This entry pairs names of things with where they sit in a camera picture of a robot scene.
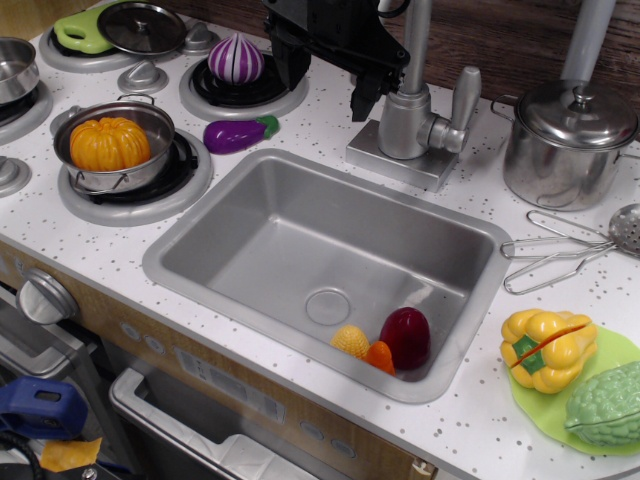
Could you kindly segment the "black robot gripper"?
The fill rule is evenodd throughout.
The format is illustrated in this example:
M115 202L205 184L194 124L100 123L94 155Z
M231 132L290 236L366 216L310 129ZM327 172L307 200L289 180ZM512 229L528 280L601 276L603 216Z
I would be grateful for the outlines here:
M377 1L265 1L265 31L283 85L293 91L313 56L355 75L352 120L363 122L398 89L410 55L385 29Z

